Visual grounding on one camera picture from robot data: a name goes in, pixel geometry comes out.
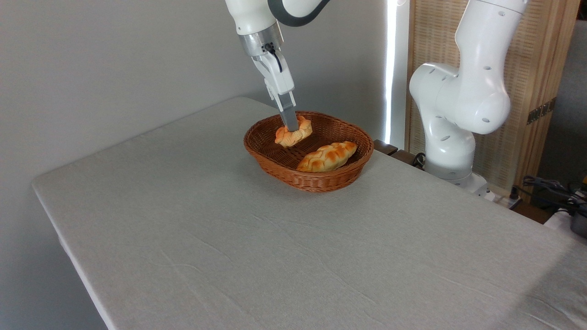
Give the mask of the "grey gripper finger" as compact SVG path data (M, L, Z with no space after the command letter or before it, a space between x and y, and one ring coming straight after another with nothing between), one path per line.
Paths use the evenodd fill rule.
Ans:
M294 132L298 130L299 124L295 113L296 101L292 92L283 95L277 94L276 104L280 111L281 119L288 132Z

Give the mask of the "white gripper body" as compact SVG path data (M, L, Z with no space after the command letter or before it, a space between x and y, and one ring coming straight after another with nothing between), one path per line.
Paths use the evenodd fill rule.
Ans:
M283 95L294 90L295 84L281 51L276 50L274 54L266 52L260 56L253 56L252 60L265 79L271 100L276 100L277 94Z

